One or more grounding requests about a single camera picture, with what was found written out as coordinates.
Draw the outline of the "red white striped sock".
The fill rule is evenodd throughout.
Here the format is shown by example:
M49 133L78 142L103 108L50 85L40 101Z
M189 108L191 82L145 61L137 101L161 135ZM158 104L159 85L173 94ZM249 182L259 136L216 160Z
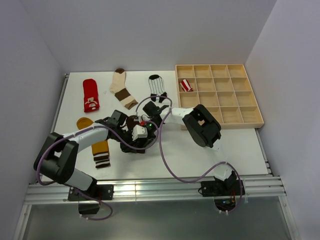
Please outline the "red white striped sock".
M185 78L180 81L179 85L184 92L193 92L194 91L193 88L191 87L189 81Z

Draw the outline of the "dark brown striped sock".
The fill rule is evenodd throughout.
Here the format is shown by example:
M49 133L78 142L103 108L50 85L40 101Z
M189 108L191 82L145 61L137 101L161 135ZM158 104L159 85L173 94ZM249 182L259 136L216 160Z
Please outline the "dark brown striped sock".
M139 124L139 121L135 115L131 115L126 119L126 127L128 131L132 131L137 124Z

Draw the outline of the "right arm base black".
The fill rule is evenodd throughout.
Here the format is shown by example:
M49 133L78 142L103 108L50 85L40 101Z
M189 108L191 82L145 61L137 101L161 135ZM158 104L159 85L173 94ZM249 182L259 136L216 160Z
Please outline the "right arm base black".
M236 208L246 192L243 181L232 171L225 180L214 177L214 180L201 181L198 193L205 198L218 198L214 200L215 207L227 215Z

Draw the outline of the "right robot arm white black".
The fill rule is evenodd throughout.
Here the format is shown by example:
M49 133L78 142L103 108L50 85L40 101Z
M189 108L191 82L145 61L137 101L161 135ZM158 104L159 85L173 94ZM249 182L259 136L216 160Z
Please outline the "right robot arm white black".
M223 153L221 145L222 127L206 107L202 104L198 104L194 108L177 108L170 105L159 107L150 101L142 109L158 127L160 156L170 175L182 183L195 183L213 172L216 189L220 194L227 195L233 190L235 182L239 181L240 177L237 170L228 163L227 157ZM162 130L164 124L184 125L193 141L214 160L214 165L194 180L184 180L175 175L170 169L163 152Z

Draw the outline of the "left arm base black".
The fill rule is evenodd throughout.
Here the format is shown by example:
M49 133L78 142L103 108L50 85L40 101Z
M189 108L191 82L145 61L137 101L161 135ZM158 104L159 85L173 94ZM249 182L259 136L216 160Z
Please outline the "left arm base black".
M95 184L88 190L70 187L67 200L78 202L78 212L81 217L91 221L101 221L110 218L113 214L113 208L105 202L113 199L113 193L113 184ZM108 207L109 214L105 217L94 217L102 207Z

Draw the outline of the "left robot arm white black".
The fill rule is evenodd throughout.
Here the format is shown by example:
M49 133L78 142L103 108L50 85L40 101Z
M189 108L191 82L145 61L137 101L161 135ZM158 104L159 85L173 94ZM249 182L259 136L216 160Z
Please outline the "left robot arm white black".
M153 125L137 123L133 128L122 128L128 116L115 110L110 117L99 119L88 127L64 135L51 133L45 140L35 162L37 181L46 176L59 184L79 189L86 200L96 197L98 188L95 179L76 169L77 155L93 144L115 140L123 152L143 152L154 141Z

